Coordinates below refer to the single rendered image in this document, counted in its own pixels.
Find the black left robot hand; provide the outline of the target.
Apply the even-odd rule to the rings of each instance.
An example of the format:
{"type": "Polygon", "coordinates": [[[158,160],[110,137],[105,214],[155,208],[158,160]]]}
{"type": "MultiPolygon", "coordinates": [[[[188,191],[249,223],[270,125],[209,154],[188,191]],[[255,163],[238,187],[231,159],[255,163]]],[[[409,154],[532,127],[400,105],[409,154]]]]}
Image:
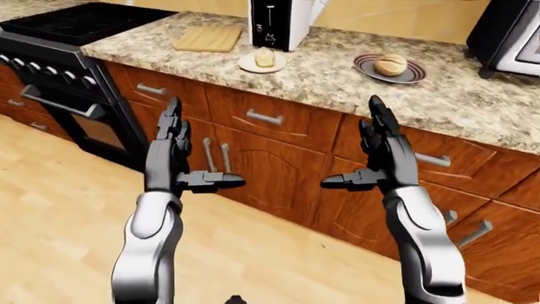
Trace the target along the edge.
{"type": "Polygon", "coordinates": [[[216,193],[220,189],[243,187],[246,181],[238,174],[190,169],[188,158],[192,153],[192,127],[181,118],[181,113],[181,101],[171,97],[159,117],[158,133],[148,149],[144,191],[181,195],[184,191],[216,193]]]}

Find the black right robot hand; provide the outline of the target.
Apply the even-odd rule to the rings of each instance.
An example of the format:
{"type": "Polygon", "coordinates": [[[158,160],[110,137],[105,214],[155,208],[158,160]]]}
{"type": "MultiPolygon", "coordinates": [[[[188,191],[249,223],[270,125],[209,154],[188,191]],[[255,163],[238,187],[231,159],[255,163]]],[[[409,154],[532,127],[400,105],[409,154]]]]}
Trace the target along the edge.
{"type": "Polygon", "coordinates": [[[321,181],[321,187],[349,192],[367,192],[378,187],[382,194],[387,194],[400,187],[419,184],[415,154],[392,110],[378,95],[370,97],[369,109],[371,121],[361,119],[358,123],[359,146],[367,155],[366,167],[328,176],[321,181]]]}

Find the wooden cutting board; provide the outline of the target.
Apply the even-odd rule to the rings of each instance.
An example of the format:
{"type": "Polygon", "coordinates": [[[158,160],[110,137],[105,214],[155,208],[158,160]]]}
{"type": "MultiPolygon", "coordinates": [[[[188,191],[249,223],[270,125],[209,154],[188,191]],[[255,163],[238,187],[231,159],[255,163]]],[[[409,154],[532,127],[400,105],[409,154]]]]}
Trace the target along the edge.
{"type": "Polygon", "coordinates": [[[181,52],[231,52],[242,32],[240,25],[198,26],[172,41],[181,52]]]}

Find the wooden kitchen cabinet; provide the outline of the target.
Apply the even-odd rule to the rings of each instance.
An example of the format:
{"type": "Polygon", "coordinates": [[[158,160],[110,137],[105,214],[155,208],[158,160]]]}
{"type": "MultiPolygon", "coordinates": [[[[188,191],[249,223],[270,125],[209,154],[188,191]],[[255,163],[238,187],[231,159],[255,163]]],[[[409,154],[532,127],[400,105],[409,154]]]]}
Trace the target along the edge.
{"type": "MultiPolygon", "coordinates": [[[[162,86],[181,98],[182,116],[192,125],[192,169],[209,170],[204,138],[211,139],[218,170],[224,169],[221,144],[229,144],[232,171],[247,184],[223,191],[225,197],[388,258],[398,257],[380,192],[319,186],[326,175],[365,165],[356,116],[113,62],[105,68],[148,138],[156,135],[168,99],[137,85],[162,86]],[[283,123],[249,118],[250,108],[265,116],[283,116],[283,123]]],[[[482,220],[494,225],[462,247],[467,284],[515,304],[540,298],[540,210],[532,210],[532,197],[540,194],[540,156],[416,128],[402,131],[416,151],[451,159],[446,169],[430,164],[418,168],[420,183],[440,211],[458,214],[449,225],[452,241],[474,232],[482,220]]]]}

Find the grey striped plate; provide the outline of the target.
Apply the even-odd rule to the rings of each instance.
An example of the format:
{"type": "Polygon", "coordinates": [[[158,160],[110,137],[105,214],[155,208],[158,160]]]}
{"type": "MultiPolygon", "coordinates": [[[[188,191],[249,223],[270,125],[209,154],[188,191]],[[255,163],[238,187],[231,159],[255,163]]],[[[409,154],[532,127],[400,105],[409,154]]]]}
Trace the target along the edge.
{"type": "Polygon", "coordinates": [[[396,54],[361,55],[354,59],[354,67],[371,78],[387,83],[413,84],[426,77],[426,72],[417,63],[396,54]]]}

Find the round white bread roll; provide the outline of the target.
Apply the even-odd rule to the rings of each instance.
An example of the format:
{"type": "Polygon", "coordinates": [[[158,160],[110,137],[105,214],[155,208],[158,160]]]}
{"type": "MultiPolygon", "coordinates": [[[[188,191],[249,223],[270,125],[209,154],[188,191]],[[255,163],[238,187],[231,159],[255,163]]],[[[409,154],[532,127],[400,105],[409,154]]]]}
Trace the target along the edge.
{"type": "Polygon", "coordinates": [[[408,62],[404,57],[396,54],[384,55],[374,61],[376,73],[388,77],[401,75],[408,67],[408,62]]]}

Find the black stove oven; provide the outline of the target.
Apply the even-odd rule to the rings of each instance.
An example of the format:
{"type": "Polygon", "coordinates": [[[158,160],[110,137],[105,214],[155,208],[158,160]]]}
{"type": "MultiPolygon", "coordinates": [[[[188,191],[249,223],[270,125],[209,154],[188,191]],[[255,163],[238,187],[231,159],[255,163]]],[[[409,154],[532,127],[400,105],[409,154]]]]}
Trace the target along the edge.
{"type": "Polygon", "coordinates": [[[143,171],[149,141],[105,65],[82,47],[173,15],[161,9],[86,3],[0,22],[0,62],[33,84],[99,103],[97,121],[43,106],[83,151],[143,171]]]}

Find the small white plate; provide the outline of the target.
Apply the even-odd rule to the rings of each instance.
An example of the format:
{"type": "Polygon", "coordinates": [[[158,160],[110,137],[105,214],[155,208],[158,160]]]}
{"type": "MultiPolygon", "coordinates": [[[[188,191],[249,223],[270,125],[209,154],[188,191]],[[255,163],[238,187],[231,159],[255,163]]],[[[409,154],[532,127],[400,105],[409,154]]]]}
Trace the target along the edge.
{"type": "Polygon", "coordinates": [[[241,57],[237,63],[242,70],[250,73],[275,73],[285,68],[287,60],[278,53],[270,56],[253,52],[241,57]]]}

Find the pale yellow bread piece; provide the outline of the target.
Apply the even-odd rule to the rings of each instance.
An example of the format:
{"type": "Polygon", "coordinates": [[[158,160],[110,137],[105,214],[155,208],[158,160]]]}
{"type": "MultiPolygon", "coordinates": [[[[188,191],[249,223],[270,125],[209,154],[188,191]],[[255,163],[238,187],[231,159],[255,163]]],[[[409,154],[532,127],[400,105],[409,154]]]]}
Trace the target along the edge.
{"type": "Polygon", "coordinates": [[[254,52],[254,61],[259,68],[272,68],[276,61],[275,52],[266,47],[260,47],[254,52]]]}

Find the black and silver microwave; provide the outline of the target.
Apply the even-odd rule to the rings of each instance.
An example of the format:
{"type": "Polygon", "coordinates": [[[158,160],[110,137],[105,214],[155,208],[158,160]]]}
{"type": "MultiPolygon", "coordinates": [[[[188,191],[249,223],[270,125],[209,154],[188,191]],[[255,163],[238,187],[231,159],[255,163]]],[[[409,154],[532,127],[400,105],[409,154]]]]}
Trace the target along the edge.
{"type": "Polygon", "coordinates": [[[482,79],[497,72],[540,78],[540,0],[491,0],[466,45],[482,79]]]}

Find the white and black toaster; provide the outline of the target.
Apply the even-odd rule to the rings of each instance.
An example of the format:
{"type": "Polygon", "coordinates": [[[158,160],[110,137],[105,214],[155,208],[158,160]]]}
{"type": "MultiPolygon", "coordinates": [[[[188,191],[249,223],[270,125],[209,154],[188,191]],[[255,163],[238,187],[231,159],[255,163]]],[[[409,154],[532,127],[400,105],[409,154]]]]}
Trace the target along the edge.
{"type": "Polygon", "coordinates": [[[308,35],[314,0],[248,0],[254,47],[293,52],[308,35]]]}

